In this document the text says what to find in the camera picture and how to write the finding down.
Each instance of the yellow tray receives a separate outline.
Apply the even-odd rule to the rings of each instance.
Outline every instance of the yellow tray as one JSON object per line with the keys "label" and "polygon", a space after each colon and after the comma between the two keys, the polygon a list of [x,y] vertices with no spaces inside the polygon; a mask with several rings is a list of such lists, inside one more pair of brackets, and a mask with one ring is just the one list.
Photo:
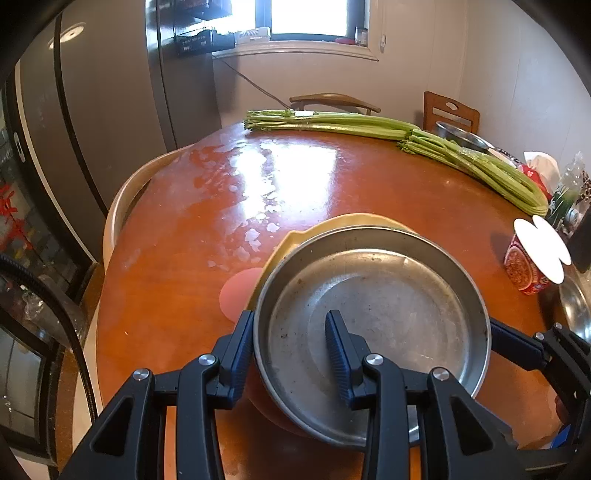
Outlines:
{"label": "yellow tray", "polygon": [[277,245],[277,248],[273,254],[265,263],[262,269],[261,276],[256,283],[255,289],[252,292],[251,298],[248,300],[246,305],[247,310],[255,310],[258,297],[261,293],[262,286],[267,281],[267,278],[277,266],[277,264],[285,258],[294,248],[304,243],[306,240],[313,236],[320,235],[321,233],[334,230],[336,228],[342,228],[345,226],[353,225],[373,225],[373,226],[387,226],[389,228],[395,228],[398,230],[406,230],[407,232],[416,233],[414,230],[408,228],[396,220],[384,217],[381,215],[374,215],[373,213],[347,213],[338,217],[329,218],[324,222],[320,222],[318,225],[314,225],[308,230],[300,232],[298,230],[292,230],[288,232],[284,239]]}

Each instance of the red item on window sill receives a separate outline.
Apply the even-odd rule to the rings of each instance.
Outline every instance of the red item on window sill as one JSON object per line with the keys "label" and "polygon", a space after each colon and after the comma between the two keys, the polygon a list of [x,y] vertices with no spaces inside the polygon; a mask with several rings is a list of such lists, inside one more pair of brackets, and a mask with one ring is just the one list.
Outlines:
{"label": "red item on window sill", "polygon": [[355,40],[353,40],[352,38],[337,38],[335,39],[335,42],[343,43],[345,45],[355,45]]}
{"label": "red item on window sill", "polygon": [[535,184],[538,187],[540,187],[540,190],[544,195],[546,195],[546,198],[548,200],[552,198],[552,195],[548,193],[548,190],[546,190],[546,187],[544,186],[544,183],[542,182],[542,179],[540,178],[540,174],[538,172],[536,172],[533,168],[523,164],[519,165],[519,167],[517,167],[517,170],[519,170],[521,173],[525,173],[529,178],[531,178],[535,182]]}

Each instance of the pink coaster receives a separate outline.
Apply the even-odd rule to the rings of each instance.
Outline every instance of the pink coaster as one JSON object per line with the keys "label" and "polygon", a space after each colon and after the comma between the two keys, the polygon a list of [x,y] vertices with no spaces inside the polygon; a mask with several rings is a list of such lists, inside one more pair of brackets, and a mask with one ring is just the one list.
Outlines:
{"label": "pink coaster", "polygon": [[220,308],[228,320],[236,323],[255,289],[262,268],[242,270],[228,279],[220,290]]}

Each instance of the chair backrest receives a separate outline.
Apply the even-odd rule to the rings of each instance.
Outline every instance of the chair backrest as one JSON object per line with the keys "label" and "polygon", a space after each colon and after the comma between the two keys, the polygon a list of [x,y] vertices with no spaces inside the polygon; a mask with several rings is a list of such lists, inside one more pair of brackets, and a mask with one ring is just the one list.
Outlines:
{"label": "chair backrest", "polygon": [[165,153],[153,160],[150,160],[145,165],[138,168],[131,177],[129,177],[125,183],[121,186],[117,195],[111,203],[109,208],[109,214],[107,215],[107,221],[105,223],[105,232],[103,234],[103,263],[105,265],[105,271],[113,249],[119,238],[119,234],[127,220],[127,217],[139,199],[139,193],[142,193],[143,188],[148,184],[152,177],[164,168],[165,166],[172,163],[174,160],[179,158],[185,150],[188,150],[192,145],[188,145],[178,150]]}
{"label": "chair backrest", "polygon": [[371,112],[380,113],[382,111],[380,107],[341,93],[314,93],[312,95],[300,95],[297,97],[291,97],[290,102],[299,104],[299,109],[302,109],[305,103],[318,103],[319,105],[355,106],[358,108],[365,108],[365,115],[371,115]]}
{"label": "chair backrest", "polygon": [[[448,117],[438,115],[433,112],[433,109],[441,110],[442,112],[449,113],[450,115],[463,118],[468,121],[468,125],[450,119]],[[480,113],[478,110],[474,110],[463,103],[454,100],[453,98],[444,97],[437,95],[433,92],[424,93],[424,116],[423,116],[423,130],[427,132],[433,131],[435,122],[446,122],[448,124],[455,125],[458,128],[471,132],[473,134],[478,133],[478,123],[480,122]]]}

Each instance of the window sill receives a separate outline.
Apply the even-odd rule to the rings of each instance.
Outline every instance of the window sill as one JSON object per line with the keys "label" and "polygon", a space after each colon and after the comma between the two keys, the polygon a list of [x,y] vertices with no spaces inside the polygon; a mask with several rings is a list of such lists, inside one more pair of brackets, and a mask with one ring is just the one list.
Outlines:
{"label": "window sill", "polygon": [[216,58],[223,59],[226,57],[241,57],[244,55],[260,55],[265,53],[324,53],[378,61],[378,58],[367,47],[314,40],[277,40],[243,43],[230,50],[217,51],[213,55]]}

